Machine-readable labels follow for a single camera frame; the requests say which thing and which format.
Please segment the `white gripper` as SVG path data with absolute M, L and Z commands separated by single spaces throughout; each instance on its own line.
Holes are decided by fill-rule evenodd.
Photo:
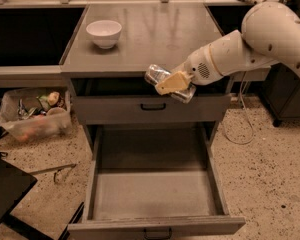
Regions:
M 172 70 L 174 72 L 155 85 L 160 95 L 183 91 L 192 82 L 196 85 L 208 85 L 222 78 L 215 68 L 208 47 L 201 47 Z

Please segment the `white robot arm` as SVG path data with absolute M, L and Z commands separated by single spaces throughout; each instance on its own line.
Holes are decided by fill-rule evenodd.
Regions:
M 240 30 L 191 53 L 155 88 L 161 95 L 170 94 L 276 63 L 300 78 L 300 18 L 282 3 L 262 2 L 246 13 Z

